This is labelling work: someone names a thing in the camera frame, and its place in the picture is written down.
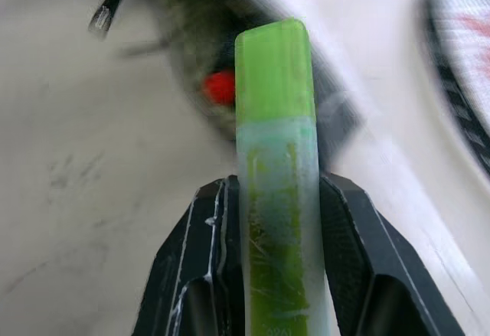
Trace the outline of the open grid pouch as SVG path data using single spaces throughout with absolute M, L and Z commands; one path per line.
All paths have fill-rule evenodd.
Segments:
M 120 0 L 107 0 L 115 11 Z M 312 43 L 318 150 L 333 156 L 364 124 L 349 90 L 353 83 L 341 70 L 338 49 L 308 0 L 150 0 L 158 15 L 161 45 L 170 50 L 184 91 L 221 134 L 237 138 L 233 105 L 204 93 L 207 77 L 234 66 L 234 45 L 242 31 L 287 18 L 304 22 Z

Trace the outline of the green highlighter pen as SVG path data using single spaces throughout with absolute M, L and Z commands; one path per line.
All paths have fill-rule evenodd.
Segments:
M 294 18 L 235 42 L 245 336 L 329 336 L 309 35 Z

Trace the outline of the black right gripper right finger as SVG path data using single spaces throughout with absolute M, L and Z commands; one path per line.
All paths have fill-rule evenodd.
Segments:
M 416 250 L 354 182 L 319 183 L 325 272 L 341 336 L 465 336 Z

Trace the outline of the red button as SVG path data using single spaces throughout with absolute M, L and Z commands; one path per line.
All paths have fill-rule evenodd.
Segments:
M 204 94 L 217 105 L 234 106 L 235 73 L 233 70 L 220 70 L 204 78 Z

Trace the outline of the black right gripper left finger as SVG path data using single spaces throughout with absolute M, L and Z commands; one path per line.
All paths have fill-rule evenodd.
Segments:
M 239 183 L 199 188 L 158 250 L 132 336 L 245 336 Z

